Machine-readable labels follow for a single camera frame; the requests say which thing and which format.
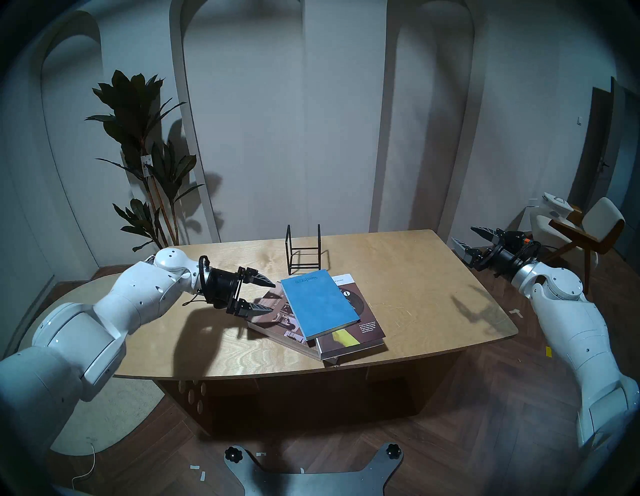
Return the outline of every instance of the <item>wooden tabletop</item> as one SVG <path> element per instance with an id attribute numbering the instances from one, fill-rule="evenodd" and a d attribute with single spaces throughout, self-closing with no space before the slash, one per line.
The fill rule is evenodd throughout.
<path id="1" fill-rule="evenodd" d="M 314 238 L 294 240 L 313 246 Z M 283 239 L 181 246 L 192 259 L 235 272 L 258 269 L 287 278 Z M 503 339 L 518 331 L 495 300 L 430 230 L 323 236 L 322 268 L 351 273 L 386 334 L 385 347 L 342 357 L 339 367 L 395 362 L 447 353 Z M 243 285 L 247 301 L 267 288 Z M 182 303 L 127 339 L 116 375 L 202 379 L 292 374 L 324 369 L 322 362 L 286 348 L 212 305 Z"/>

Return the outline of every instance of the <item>tag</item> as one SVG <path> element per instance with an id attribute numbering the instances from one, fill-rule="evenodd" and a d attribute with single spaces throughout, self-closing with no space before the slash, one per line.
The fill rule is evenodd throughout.
<path id="1" fill-rule="evenodd" d="M 144 177 L 151 177 L 151 171 L 149 170 L 150 165 L 153 165 L 151 161 L 151 155 L 142 155 L 140 157 L 140 161 L 142 162 L 142 175 Z"/>

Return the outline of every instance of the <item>blue book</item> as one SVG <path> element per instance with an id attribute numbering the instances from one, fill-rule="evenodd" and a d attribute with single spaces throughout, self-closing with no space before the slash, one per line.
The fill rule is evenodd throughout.
<path id="1" fill-rule="evenodd" d="M 306 340 L 360 320 L 326 270 L 283 279 L 282 289 Z"/>

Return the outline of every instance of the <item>metal base plate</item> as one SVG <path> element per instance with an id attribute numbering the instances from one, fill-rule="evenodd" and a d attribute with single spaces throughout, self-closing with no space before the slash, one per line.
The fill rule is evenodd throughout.
<path id="1" fill-rule="evenodd" d="M 225 463 L 244 486 L 246 495 L 382 496 L 385 483 L 400 465 L 404 456 L 399 448 L 394 452 L 394 447 L 397 448 L 397 445 L 384 443 L 369 464 L 359 472 L 337 472 L 334 474 L 265 472 L 241 446 L 233 446 L 226 451 Z"/>

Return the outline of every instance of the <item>book stack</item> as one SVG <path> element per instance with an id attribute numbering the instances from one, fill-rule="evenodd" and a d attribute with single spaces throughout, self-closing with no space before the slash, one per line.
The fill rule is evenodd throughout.
<path id="1" fill-rule="evenodd" d="M 332 364 L 339 356 L 384 344 L 384 332 L 350 274 L 326 270 L 278 282 L 259 302 L 272 308 L 248 326 L 316 360 Z"/>

